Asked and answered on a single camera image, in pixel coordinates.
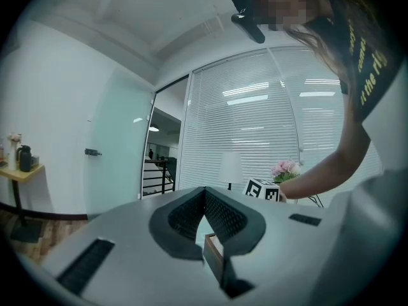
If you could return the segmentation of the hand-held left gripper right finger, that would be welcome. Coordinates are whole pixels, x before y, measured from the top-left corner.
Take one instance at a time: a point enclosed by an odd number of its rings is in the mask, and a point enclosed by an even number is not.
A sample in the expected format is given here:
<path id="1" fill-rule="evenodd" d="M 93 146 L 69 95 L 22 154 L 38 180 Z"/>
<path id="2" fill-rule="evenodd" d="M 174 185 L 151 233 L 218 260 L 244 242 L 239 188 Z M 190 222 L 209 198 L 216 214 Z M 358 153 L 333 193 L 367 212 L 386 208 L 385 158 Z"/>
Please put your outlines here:
<path id="1" fill-rule="evenodd" d="M 233 223 L 216 231 L 222 281 L 204 290 L 205 305 L 335 305 L 324 268 L 340 231 L 340 197 L 328 208 L 279 203 L 206 187 Z"/>

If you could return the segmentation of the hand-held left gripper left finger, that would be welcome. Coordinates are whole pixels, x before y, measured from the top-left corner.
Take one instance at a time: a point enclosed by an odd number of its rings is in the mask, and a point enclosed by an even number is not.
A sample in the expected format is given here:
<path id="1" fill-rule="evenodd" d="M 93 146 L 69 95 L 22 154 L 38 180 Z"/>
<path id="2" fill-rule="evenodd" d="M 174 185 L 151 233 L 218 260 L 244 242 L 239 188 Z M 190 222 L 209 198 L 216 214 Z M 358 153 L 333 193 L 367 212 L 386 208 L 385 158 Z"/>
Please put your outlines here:
<path id="1" fill-rule="evenodd" d="M 58 277 L 95 239 L 114 247 L 83 290 L 82 299 L 96 305 L 222 305 L 229 301 L 212 272 L 201 261 L 169 256 L 149 232 L 158 207 L 184 191 L 127 203 L 100 215 L 55 247 L 42 263 Z"/>

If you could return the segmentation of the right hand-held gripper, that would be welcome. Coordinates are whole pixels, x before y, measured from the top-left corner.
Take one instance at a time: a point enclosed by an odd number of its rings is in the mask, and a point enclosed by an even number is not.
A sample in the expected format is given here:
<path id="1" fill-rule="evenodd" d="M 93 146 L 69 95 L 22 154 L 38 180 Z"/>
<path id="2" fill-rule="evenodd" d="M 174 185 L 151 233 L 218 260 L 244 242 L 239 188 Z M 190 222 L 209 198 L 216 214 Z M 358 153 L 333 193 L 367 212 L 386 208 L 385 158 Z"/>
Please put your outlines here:
<path id="1" fill-rule="evenodd" d="M 271 180 L 249 178 L 243 194 L 269 201 L 281 201 L 280 187 Z"/>

